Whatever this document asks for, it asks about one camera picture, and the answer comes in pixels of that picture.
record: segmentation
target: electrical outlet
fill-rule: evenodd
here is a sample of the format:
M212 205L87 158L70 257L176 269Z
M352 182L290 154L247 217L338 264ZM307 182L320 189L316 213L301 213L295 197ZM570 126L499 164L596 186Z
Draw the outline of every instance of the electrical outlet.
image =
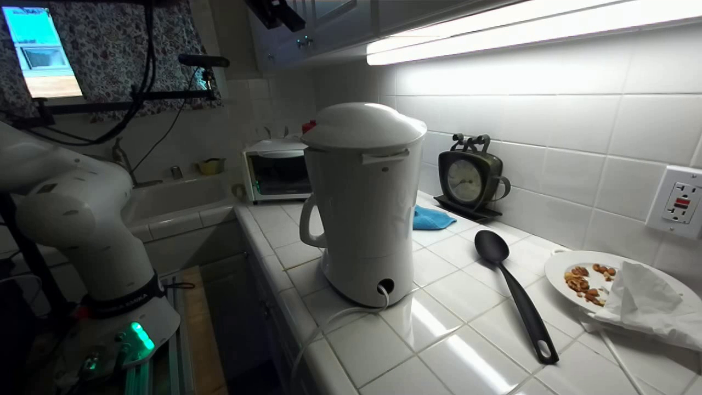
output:
M702 232L702 171L666 166L652 205L647 227L698 239Z

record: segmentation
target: alarm clock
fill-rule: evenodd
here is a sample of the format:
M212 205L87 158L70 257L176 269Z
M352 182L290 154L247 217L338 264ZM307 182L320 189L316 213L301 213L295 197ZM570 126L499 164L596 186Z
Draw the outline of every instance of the alarm clock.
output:
M489 136L451 136L457 142L439 155L440 206L476 222L492 222L502 215L494 203L512 192L502 176L502 160L488 154Z

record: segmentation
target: electric kettle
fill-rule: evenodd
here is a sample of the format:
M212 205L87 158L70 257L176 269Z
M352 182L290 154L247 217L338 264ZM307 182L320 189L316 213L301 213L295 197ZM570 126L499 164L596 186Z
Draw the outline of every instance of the electric kettle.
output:
M343 104L304 126L311 185L301 239L347 298L386 308L413 291L413 209L425 126L378 104ZM323 234L310 234L319 206Z

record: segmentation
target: kitchen counter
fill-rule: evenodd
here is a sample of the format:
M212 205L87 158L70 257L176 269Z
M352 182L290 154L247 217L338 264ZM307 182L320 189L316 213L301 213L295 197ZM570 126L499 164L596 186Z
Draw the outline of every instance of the kitchen counter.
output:
M420 205L437 206L423 193ZM298 239L298 213L301 205L236 206L253 255L303 344L316 324L352 302L323 278L323 251ZM471 244L481 229L507 239L507 267L546 321L560 365L536 359L502 277L476 262ZM413 232L413 245L410 297L380 314L343 316L310 344L307 366L320 393L636 393L604 339L582 324L582 311L544 278L544 264L562 245L463 217L440 232ZM699 353L614 327L606 333L646 393L702 393Z

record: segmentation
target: plate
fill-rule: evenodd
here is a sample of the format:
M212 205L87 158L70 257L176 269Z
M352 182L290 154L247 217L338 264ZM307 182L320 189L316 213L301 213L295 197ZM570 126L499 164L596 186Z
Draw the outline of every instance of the plate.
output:
M614 280L606 280L598 272L592 269L592 264L604 264L614 267L617 272L620 269L622 264L632 264L632 265L642 265L640 262L632 262L626 257L617 257L617 255L606 255L606 253L595 253L595 251L569 251L569 253L557 253L546 262L546 278L548 284L569 301L572 301L575 306L588 309L588 311L602 311L608 308L608 294L613 290ZM598 290L604 308L588 302L585 298L576 297L575 290L569 287L565 284L565 272L570 272L575 265L583 265L588 267L588 284L591 287ZM647 269L652 269L653 275L658 275L663 280L666 280L675 291L682 294L682 302L681 306L696 306L702 308L699 297L689 290L685 284L681 284L677 278L647 265Z

